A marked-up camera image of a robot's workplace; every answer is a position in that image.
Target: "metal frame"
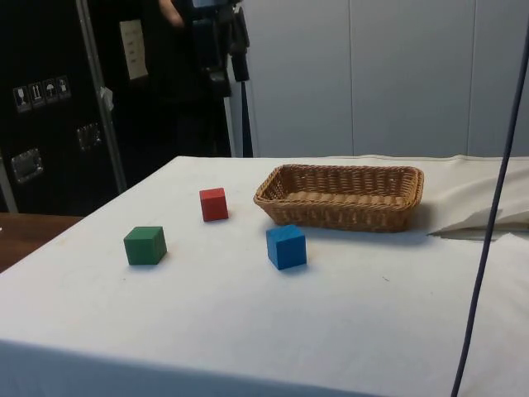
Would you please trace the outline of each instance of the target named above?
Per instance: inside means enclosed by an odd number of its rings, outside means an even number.
[[[6,200],[7,210],[10,213],[18,213],[17,202],[15,201],[15,196],[11,189],[11,184],[9,183],[9,178],[7,177],[6,167],[3,162],[2,153],[0,153],[0,191],[3,194],[4,199]]]
[[[104,130],[105,137],[107,139],[107,146],[110,159],[112,161],[112,168],[114,170],[114,178],[116,179],[117,190],[121,194],[126,190],[125,172],[123,171],[122,159],[117,145],[116,130],[114,129],[112,122],[112,114],[107,109],[107,106],[100,95],[101,88],[105,87],[105,82],[102,76],[101,64],[99,62],[98,48],[93,35],[90,11],[88,9],[87,0],[75,0],[75,4],[79,14],[81,31],[83,32],[84,46],[88,57],[88,63],[90,65],[90,72],[92,74],[93,87],[98,99],[99,114],[102,120],[102,129]]]

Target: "label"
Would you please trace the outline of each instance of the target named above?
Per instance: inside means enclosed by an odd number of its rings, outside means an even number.
[[[17,87],[13,89],[13,97],[15,98],[15,106],[19,113],[29,112],[31,110],[31,99],[27,92],[27,86]]]

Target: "sticker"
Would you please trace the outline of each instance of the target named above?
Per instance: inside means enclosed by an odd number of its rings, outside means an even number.
[[[59,94],[57,93],[57,83],[55,79],[47,79],[43,83],[44,95],[46,96],[47,103],[54,103],[59,100]]]
[[[15,97],[15,105],[17,105],[17,111],[19,113],[29,112],[31,110],[31,100],[26,86],[13,89],[13,96]]]
[[[31,104],[34,108],[46,105],[44,100],[44,91],[41,83],[33,83],[28,86],[30,90]]]
[[[69,90],[69,82],[66,76],[57,78],[57,91],[59,92],[59,99],[71,98],[72,93]]]

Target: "black cable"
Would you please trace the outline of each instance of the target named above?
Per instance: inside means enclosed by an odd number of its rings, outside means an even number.
[[[520,70],[520,75],[518,76],[516,96],[514,98],[514,104],[512,107],[511,121],[509,124],[507,142],[505,143],[505,151],[503,153],[502,166],[499,171],[498,184],[496,185],[496,191],[494,192],[493,206],[490,210],[490,216],[488,218],[487,232],[485,233],[483,251],[481,252],[481,259],[479,261],[478,275],[476,277],[476,283],[474,285],[474,292],[472,293],[469,320],[466,324],[465,343],[463,344],[463,351],[461,352],[460,365],[459,365],[459,368],[457,369],[457,374],[455,376],[454,388],[452,389],[452,395],[451,395],[452,397],[457,397],[460,391],[461,380],[463,379],[463,372],[465,371],[466,359],[469,355],[470,340],[472,338],[472,330],[474,329],[474,319],[476,317],[476,310],[478,308],[479,291],[481,290],[481,284],[483,282],[485,267],[487,266],[488,250],[490,249],[490,242],[492,240],[492,236],[494,232],[494,224],[496,223],[496,215],[498,214],[499,199],[502,196],[503,183],[505,182],[505,175],[507,173],[507,167],[509,164],[509,160],[511,159],[512,142],[514,141],[514,132],[516,131],[518,113],[520,111],[520,102],[522,101],[522,92],[523,92],[523,87],[526,81],[528,61],[529,61],[529,22],[527,23],[526,43],[523,49],[522,68]]]

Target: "black equipment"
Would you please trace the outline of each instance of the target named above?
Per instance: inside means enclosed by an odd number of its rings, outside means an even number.
[[[218,97],[230,97],[227,69],[231,56],[237,82],[250,79],[246,54],[250,39],[242,0],[188,0],[198,63]]]
[[[75,1],[7,0],[0,34],[2,188],[20,212],[87,215],[118,187]]]

